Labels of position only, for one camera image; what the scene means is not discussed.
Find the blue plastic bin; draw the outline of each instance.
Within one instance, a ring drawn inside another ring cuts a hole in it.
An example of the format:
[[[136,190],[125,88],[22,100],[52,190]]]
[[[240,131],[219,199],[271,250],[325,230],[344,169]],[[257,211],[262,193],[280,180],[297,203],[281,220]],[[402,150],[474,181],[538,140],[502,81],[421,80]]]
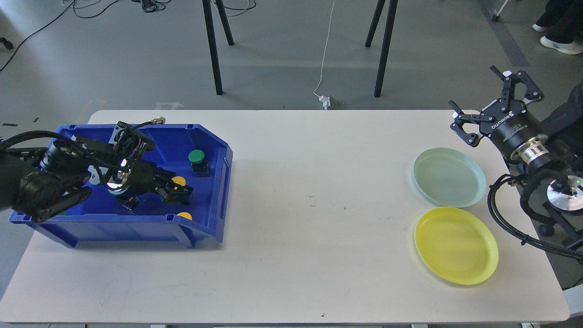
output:
[[[114,126],[61,125],[57,132],[108,142]],[[75,247],[79,241],[177,240],[186,247],[194,247],[204,238],[222,242],[233,163],[229,145],[198,124],[150,125],[140,130],[156,143],[156,149],[142,159],[184,177],[194,189],[189,205],[164,204],[158,194],[146,193],[130,211],[105,187],[88,184],[93,189],[89,199],[66,215],[37,224],[28,215],[13,212],[10,221],[26,224],[66,247]],[[198,177],[192,171],[188,154],[194,149],[204,151],[209,177]],[[178,216],[180,212],[190,213],[192,220]]]

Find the white sneaker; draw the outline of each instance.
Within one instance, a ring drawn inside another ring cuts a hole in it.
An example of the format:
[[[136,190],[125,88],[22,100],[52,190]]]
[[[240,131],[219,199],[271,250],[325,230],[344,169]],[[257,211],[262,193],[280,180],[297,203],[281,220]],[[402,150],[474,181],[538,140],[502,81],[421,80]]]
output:
[[[537,32],[545,32],[551,29],[552,26],[538,26],[536,23],[532,25],[532,29]]]
[[[559,50],[563,54],[567,55],[577,55],[583,53],[583,46],[575,42],[558,43],[547,39],[546,36],[543,36],[540,38],[540,43],[547,48]]]

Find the white table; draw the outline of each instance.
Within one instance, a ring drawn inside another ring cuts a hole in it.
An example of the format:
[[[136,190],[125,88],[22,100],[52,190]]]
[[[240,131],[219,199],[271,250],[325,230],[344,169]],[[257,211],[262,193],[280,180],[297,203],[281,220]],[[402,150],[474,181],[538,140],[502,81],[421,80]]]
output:
[[[234,151],[224,242],[81,243],[35,233],[0,302],[5,322],[390,324],[555,322],[570,311],[546,255],[499,228],[485,198],[467,210],[500,249],[494,275],[460,287],[415,251],[435,206],[412,163],[433,147],[470,155],[488,183],[505,173],[450,111],[100,111],[90,123],[199,123]],[[518,193],[499,209],[536,235]]]

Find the light blue plate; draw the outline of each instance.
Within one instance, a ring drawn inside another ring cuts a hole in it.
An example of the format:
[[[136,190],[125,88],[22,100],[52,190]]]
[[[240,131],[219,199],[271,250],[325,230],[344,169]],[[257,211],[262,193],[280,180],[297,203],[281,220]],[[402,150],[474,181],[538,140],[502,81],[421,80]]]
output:
[[[451,207],[469,207],[486,193],[486,177],[468,155],[449,148],[432,148],[413,165],[415,183],[432,202]]]

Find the power adapter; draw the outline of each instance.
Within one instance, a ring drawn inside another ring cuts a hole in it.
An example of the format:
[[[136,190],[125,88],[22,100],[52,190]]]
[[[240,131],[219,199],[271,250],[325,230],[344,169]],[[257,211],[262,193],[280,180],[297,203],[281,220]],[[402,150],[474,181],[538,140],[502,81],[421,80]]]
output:
[[[332,96],[330,95],[318,96],[318,99],[322,103],[322,107],[324,108],[324,110],[340,109],[340,103],[336,99],[332,98]]]

